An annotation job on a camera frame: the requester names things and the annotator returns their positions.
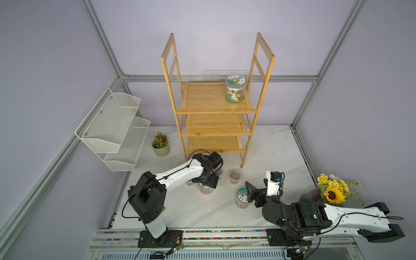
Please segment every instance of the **jar with label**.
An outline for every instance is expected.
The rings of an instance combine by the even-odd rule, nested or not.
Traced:
[[[238,189],[237,193],[235,194],[234,202],[239,208],[246,208],[250,205],[248,202],[248,194],[246,188]]]
[[[241,174],[237,170],[230,171],[230,182],[232,184],[237,184],[240,180]]]
[[[211,192],[214,190],[214,188],[208,187],[207,185],[203,185],[202,183],[199,183],[199,191],[202,194],[211,194]]]
[[[239,75],[229,76],[225,80],[227,90],[225,99],[230,103],[238,103],[244,99],[245,78]]]

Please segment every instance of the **artificial flower bouquet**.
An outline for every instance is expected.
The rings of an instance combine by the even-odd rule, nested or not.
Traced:
[[[364,206],[365,202],[363,202],[358,197],[358,190],[354,190],[353,192],[349,190],[349,186],[360,186],[360,181],[346,182],[340,177],[334,176],[332,174],[329,176],[321,174],[317,180],[319,190],[321,191],[321,197],[324,203],[341,206],[343,202],[353,198],[355,201]]]
[[[161,132],[157,132],[157,135],[153,136],[155,139],[153,140],[153,148],[162,149],[166,148],[169,145],[168,137]]]

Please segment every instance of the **jar lid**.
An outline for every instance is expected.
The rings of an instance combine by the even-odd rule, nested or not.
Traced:
[[[207,185],[203,185],[202,183],[199,183],[199,186],[201,186],[201,188],[203,189],[209,189],[211,187],[207,186]]]
[[[241,87],[245,84],[245,78],[243,76],[233,75],[229,76],[225,83],[230,87]]]
[[[240,179],[241,174],[240,174],[237,170],[232,170],[232,171],[230,172],[230,177],[231,177],[233,180],[238,180],[238,179]]]
[[[240,188],[237,191],[237,197],[241,202],[248,203],[248,194],[246,188]]]

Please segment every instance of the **white robotic arm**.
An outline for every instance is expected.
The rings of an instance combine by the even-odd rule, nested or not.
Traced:
[[[188,180],[216,188],[218,176],[213,172],[223,160],[213,152],[209,156],[195,154],[191,160],[163,173],[145,172],[135,186],[128,191],[129,203],[137,212],[155,241],[162,243],[167,227],[160,214],[165,196]]]
[[[365,237],[373,243],[404,237],[399,225],[389,222],[389,219],[403,218],[386,217],[389,209],[382,202],[366,208],[344,208],[310,201],[286,205],[280,201],[284,173],[267,171],[266,177],[267,192],[246,182],[248,200],[255,200],[256,207],[262,207],[265,220],[281,227],[272,238],[282,245],[320,237]]]

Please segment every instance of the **small potted plant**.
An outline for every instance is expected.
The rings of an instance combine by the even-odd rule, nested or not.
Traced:
[[[168,137],[161,132],[157,132],[157,135],[153,136],[155,139],[153,140],[152,147],[153,151],[157,156],[165,156],[171,151],[171,147],[169,145]]]

